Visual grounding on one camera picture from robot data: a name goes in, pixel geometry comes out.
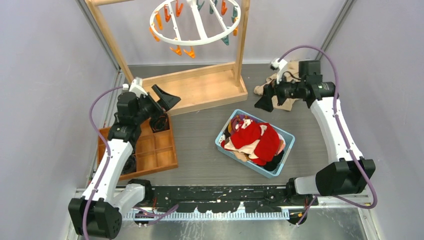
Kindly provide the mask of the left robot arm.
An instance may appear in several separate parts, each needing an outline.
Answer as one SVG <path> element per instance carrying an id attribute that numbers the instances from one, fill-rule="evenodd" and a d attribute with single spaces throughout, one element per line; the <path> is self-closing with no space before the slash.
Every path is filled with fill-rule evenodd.
<path id="1" fill-rule="evenodd" d="M 68 212 L 75 232 L 89 238 L 115 239 L 123 227 L 123 217 L 140 205 L 153 202 L 153 190 L 148 180 L 131 180 L 124 190 L 115 189 L 124 166 L 136 148 L 145 121 L 157 121 L 171 110 L 181 98 L 152 86 L 158 100 L 136 83 L 124 84 L 117 97 L 115 121 L 107 137 L 98 136 L 105 145 L 99 166 L 82 196 L 72 198 Z"/>

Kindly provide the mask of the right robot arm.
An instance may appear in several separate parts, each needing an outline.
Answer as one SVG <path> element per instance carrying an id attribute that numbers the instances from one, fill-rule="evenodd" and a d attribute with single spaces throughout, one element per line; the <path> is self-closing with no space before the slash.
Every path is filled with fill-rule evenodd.
<path id="1" fill-rule="evenodd" d="M 376 165 L 372 159 L 364 157 L 349 132 L 336 84 L 323 81 L 318 60 L 304 60 L 297 65 L 298 75 L 295 76 L 289 71 L 287 61 L 273 60 L 270 68 L 276 71 L 276 76 L 263 86 L 262 97 L 254 105 L 272 112 L 273 98 L 279 104 L 288 99 L 303 100 L 321 130 L 328 153 L 328 165 L 314 175 L 291 178 L 285 192 L 287 202 L 299 205 L 306 195 L 332 196 L 342 200 L 344 195 L 359 194 L 369 188 L 372 202 L 358 203 L 357 207 L 374 208 L 378 199 L 371 184 L 371 176 Z"/>

